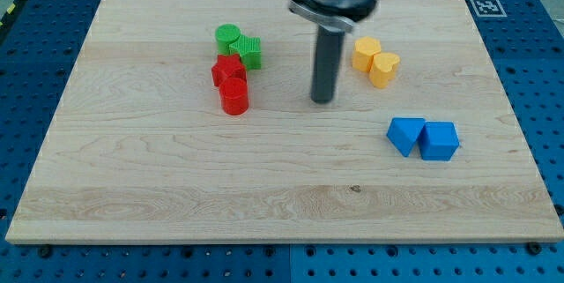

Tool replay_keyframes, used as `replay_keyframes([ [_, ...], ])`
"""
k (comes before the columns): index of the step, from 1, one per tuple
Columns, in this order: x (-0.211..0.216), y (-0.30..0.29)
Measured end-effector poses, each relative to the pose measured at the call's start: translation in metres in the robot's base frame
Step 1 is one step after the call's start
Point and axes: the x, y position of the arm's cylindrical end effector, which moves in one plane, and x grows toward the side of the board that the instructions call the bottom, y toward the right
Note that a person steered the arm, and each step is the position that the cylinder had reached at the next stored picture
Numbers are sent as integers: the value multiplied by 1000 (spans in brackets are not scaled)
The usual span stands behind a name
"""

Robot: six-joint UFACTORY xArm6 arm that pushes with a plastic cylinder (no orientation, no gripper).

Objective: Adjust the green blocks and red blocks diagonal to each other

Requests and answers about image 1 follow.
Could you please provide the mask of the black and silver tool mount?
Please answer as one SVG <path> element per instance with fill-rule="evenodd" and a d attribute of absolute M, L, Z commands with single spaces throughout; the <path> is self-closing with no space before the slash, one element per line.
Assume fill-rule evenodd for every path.
<path fill-rule="evenodd" d="M 289 0 L 288 10 L 319 26 L 350 33 L 375 10 L 377 3 L 378 0 L 367 0 L 351 8 L 338 8 L 314 0 Z"/>

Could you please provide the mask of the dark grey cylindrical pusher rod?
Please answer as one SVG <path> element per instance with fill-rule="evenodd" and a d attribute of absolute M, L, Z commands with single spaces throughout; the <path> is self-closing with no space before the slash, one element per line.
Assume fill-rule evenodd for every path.
<path fill-rule="evenodd" d="M 335 94 L 345 32 L 327 26 L 317 28 L 310 98 L 330 103 Z"/>

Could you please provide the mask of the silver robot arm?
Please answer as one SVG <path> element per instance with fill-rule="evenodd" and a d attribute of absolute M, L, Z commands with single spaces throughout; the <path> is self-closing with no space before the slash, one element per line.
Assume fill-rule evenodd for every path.
<path fill-rule="evenodd" d="M 378 0 L 289 0 L 288 10 L 317 25 L 310 99 L 330 103 L 336 92 L 345 36 Z"/>

